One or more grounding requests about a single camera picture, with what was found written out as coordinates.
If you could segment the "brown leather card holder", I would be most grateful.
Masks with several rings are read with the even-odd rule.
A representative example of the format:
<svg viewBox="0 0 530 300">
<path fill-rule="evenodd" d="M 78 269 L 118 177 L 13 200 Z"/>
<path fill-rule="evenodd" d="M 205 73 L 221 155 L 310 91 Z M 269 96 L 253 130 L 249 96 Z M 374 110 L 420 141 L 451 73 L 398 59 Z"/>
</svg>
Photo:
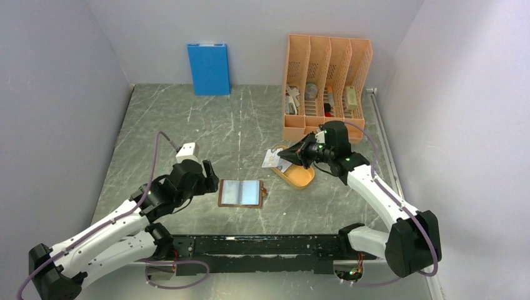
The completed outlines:
<svg viewBox="0 0 530 300">
<path fill-rule="evenodd" d="M 223 181 L 222 179 L 219 184 L 219 197 L 217 205 L 219 207 L 230 207 L 230 208 L 261 208 L 263 206 L 263 198 L 268 194 L 267 189 L 263 186 L 263 182 L 260 180 L 233 180 L 241 183 L 241 203 L 238 205 L 223 205 L 221 204 L 221 193 Z"/>
</svg>

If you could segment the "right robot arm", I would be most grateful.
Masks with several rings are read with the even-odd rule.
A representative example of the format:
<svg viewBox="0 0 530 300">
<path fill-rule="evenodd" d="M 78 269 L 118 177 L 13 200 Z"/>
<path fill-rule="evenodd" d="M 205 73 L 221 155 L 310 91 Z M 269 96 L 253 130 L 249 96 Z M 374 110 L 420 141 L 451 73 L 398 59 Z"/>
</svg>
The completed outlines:
<svg viewBox="0 0 530 300">
<path fill-rule="evenodd" d="M 377 175 L 375 159 L 369 161 L 352 150 L 348 138 L 352 126 L 346 121 L 325 122 L 319 132 L 307 134 L 278 156 L 305 169 L 327 164 L 328 174 L 362 196 L 386 225 L 387 232 L 361 223 L 342 228 L 337 251 L 343 258 L 371 254 L 384 259 L 397 278 L 414 273 L 435 276 L 442 259 L 436 215 L 404 200 Z"/>
</svg>

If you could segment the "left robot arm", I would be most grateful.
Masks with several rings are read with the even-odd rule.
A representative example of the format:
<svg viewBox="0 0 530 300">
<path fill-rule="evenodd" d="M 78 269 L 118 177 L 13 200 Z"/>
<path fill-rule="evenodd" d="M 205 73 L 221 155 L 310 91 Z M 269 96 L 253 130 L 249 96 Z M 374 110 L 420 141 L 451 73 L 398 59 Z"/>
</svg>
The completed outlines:
<svg viewBox="0 0 530 300">
<path fill-rule="evenodd" d="M 185 159 L 83 232 L 53 246 L 34 246 L 27 282 L 41 299 L 75 299 L 94 281 L 131 262 L 171 258 L 177 253 L 174 238 L 158 219 L 218 187 L 209 160 Z"/>
</svg>

